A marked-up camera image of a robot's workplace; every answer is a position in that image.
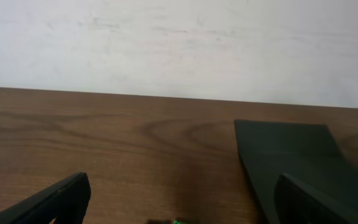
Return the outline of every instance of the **black object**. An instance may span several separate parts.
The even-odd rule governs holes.
[[[270,224],[358,224],[358,170],[325,125],[234,123],[242,165]]]
[[[79,172],[0,212],[0,224],[81,224],[91,187]]]

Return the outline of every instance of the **wood grain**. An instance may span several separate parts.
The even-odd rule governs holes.
[[[257,223],[234,119],[325,123],[358,166],[357,109],[0,88],[0,211],[84,171],[84,223]]]

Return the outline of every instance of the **brown wooden surface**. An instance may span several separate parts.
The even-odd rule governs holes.
[[[358,166],[355,109],[0,88],[0,211],[84,171],[84,223],[257,223],[234,119],[325,123]]]

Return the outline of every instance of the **white backdrop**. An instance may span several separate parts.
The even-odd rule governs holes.
[[[358,0],[0,0],[0,86],[358,107]]]

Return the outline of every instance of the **white wall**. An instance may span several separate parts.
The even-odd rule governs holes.
[[[0,86],[358,107],[358,0],[0,0]]]

